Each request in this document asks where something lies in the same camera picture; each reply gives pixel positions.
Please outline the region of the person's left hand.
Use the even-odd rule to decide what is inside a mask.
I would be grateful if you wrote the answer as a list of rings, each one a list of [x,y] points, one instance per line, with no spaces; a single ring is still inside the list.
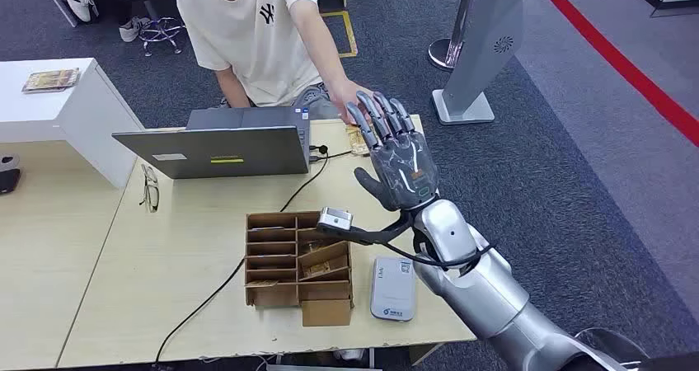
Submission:
[[[351,125],[356,125],[356,121],[346,109],[346,104],[348,102],[353,102],[357,106],[360,105],[360,102],[357,98],[357,92],[364,92],[369,96],[373,95],[372,90],[360,86],[356,82],[349,80],[347,77],[342,77],[327,82],[326,89],[328,91],[331,101],[334,103],[337,110],[339,111],[340,118],[346,124]]]

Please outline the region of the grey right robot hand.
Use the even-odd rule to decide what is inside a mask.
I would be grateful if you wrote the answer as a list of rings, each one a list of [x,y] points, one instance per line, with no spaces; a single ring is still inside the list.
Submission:
[[[382,93],[356,92],[358,103],[345,108],[354,118],[369,150],[372,178],[354,169],[358,183],[388,211],[411,210],[439,195],[439,172],[424,135],[416,130],[406,108]]]

